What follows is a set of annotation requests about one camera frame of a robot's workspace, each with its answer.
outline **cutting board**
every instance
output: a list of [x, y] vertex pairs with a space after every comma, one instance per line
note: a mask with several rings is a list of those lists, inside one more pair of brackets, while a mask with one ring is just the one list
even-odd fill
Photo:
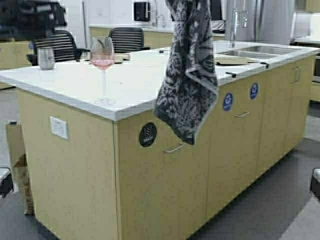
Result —
[[236, 66], [236, 65], [248, 65], [252, 63], [258, 63], [258, 61], [252, 60], [247, 57], [241, 57], [241, 56], [217, 55], [215, 57], [216, 65]]
[[130, 61], [131, 55], [129, 53], [116, 53], [115, 54], [115, 63], [116, 64], [122, 64], [124, 60]]

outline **soap dispenser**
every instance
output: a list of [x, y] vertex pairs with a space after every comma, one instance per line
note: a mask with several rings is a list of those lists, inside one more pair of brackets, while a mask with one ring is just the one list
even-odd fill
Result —
[[133, 3], [133, 19], [136, 22], [149, 22], [151, 19], [151, 5], [148, 1]]

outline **sink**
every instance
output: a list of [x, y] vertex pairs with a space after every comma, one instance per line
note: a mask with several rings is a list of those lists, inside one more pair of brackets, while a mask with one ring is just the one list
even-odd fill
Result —
[[244, 58], [251, 58], [251, 59], [271, 59], [277, 57], [276, 54], [269, 54], [269, 53], [261, 53], [261, 52], [252, 52], [252, 51], [243, 51], [243, 50], [234, 50], [220, 53], [222, 55], [229, 55], [229, 56], [237, 56], [237, 57], [244, 57]]
[[265, 54], [274, 54], [274, 55], [290, 54], [298, 50], [299, 49], [271, 47], [271, 46], [252, 46], [252, 47], [241, 49], [241, 51], [246, 51], [246, 52], [265, 53]]

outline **stainless steel refrigerator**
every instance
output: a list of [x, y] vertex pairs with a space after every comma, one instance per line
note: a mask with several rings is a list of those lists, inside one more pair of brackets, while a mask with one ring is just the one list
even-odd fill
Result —
[[231, 38], [233, 9], [247, 10], [247, 27], [238, 27], [237, 41], [289, 45], [311, 34], [306, 0], [227, 0], [225, 39]]

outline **wine glass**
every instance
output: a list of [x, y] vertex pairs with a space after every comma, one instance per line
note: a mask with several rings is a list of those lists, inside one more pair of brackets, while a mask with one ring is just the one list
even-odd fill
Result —
[[95, 103], [99, 105], [111, 105], [115, 101], [108, 98], [106, 70], [110, 68], [115, 62], [115, 51], [111, 37], [97, 36], [92, 38], [92, 48], [90, 51], [91, 63], [102, 72], [102, 90], [103, 98]]

